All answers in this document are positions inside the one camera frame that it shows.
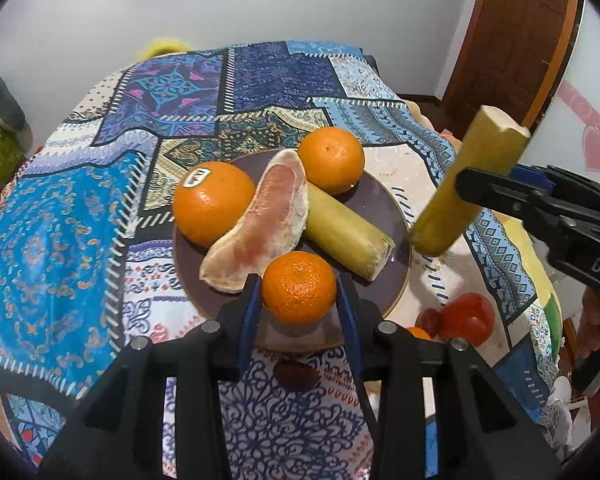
patterned tablecloth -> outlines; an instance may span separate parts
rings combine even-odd
[[[360,49],[287,41],[139,62],[106,78],[21,171],[0,214],[0,428],[37,465],[72,409],[132,336],[182,336],[203,318],[173,263],[171,199],[193,165],[295,147],[333,124],[358,136],[366,170],[408,223],[455,152],[427,130]],[[441,258],[415,255],[390,318],[475,291],[500,314],[481,355],[538,420],[553,384],[560,311],[520,223],[482,211]],[[289,393],[256,352],[221,385],[235,479],[353,479],[372,441],[342,348],[306,356],[320,382]],[[164,470],[175,476],[168,381]],[[436,471],[434,416],[427,471]]]

blue patterned fabric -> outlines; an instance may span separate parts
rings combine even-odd
[[[0,216],[0,361],[74,394],[109,366],[105,268],[137,161],[17,183]]]
[[[435,186],[455,155],[448,140],[413,119],[360,49],[333,42],[236,44],[149,59],[106,78],[60,125],[0,215],[0,392],[33,465],[64,424],[59,413],[71,412],[131,338],[159,343],[204,321],[173,260],[171,203],[184,174],[200,162],[293,148],[331,125],[374,156],[408,151]],[[417,215],[411,184],[387,185],[407,222]],[[488,212],[465,238],[503,323],[515,320],[535,297],[518,250]],[[444,305],[448,283],[424,261],[423,283]],[[529,341],[498,370],[535,416],[543,398],[522,387],[526,372],[540,360],[550,376],[555,363],[550,348]],[[221,385],[234,479],[367,478],[372,439],[343,349],[304,359],[320,376],[304,394],[278,384],[278,359],[255,352],[240,383]],[[175,392],[169,379],[162,469],[172,477]],[[434,476],[434,420],[425,437],[427,476]]]
[[[21,445],[29,455],[32,463],[39,466],[47,450],[64,426],[64,417],[56,410],[37,400],[25,399],[21,396],[7,395],[12,424]]]
[[[309,108],[309,97],[323,95],[346,97],[328,58],[292,56],[284,43],[236,49],[235,112],[271,105]]]
[[[130,128],[164,137],[210,135],[217,111],[222,54],[154,57],[130,69],[120,81],[114,106],[105,116],[96,143]]]
[[[353,45],[336,43],[335,41],[286,41],[289,54],[306,54],[307,56],[355,56],[364,59],[362,50]]]
[[[538,374],[531,336],[527,334],[500,360],[493,371],[507,385],[532,421],[537,422],[549,388]]]

door frame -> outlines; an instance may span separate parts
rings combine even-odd
[[[546,74],[544,75],[544,79],[540,84],[538,93],[536,93],[536,96],[534,97],[534,100],[522,121],[522,126],[529,128],[534,124],[538,118],[538,115],[544,108],[544,104],[546,103],[547,99],[550,99],[551,90],[554,87],[557,77],[564,72],[563,69],[565,68],[566,63],[569,61],[569,57],[571,57],[569,45],[572,40],[574,28],[576,27],[576,21],[578,20],[579,1],[580,0],[567,0],[564,23],[562,24],[562,30],[560,31],[560,35],[558,37],[558,43],[556,44],[554,54],[549,62],[549,66]],[[483,6],[484,0],[475,0],[474,10],[471,14],[471,19],[469,20],[466,34],[464,35],[464,41],[462,42],[462,47],[460,49],[460,53],[458,54],[458,59],[456,60],[456,66],[454,67],[451,78],[449,79],[449,84],[446,86],[445,94],[442,97],[443,107],[451,101],[456,89],[458,88],[462,69],[464,68],[469,50],[474,42],[474,35],[478,27],[478,21],[480,19]]]

red fruit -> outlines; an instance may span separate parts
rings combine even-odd
[[[491,301],[468,292],[451,301],[440,313],[440,338],[464,337],[478,347],[493,333],[496,316]]]
[[[440,330],[440,313],[435,308],[423,310],[418,314],[415,325],[434,338]]]
[[[273,376],[285,390],[305,393],[320,380],[320,373],[314,367],[293,360],[280,360],[273,367]]]

mandarin orange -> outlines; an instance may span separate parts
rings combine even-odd
[[[426,339],[427,341],[432,341],[431,336],[427,333],[426,330],[420,328],[419,326],[410,326],[407,329],[411,332],[411,335],[420,339]]]
[[[335,126],[308,134],[298,146],[306,179],[321,190],[336,195],[348,191],[365,171],[365,152],[360,141]]]
[[[292,251],[273,260],[262,277],[262,300],[280,321],[308,325],[336,299],[336,279],[320,256]]]
[[[209,248],[229,232],[249,206],[255,184],[249,175],[227,162],[203,162],[178,184],[173,215],[182,234]]]

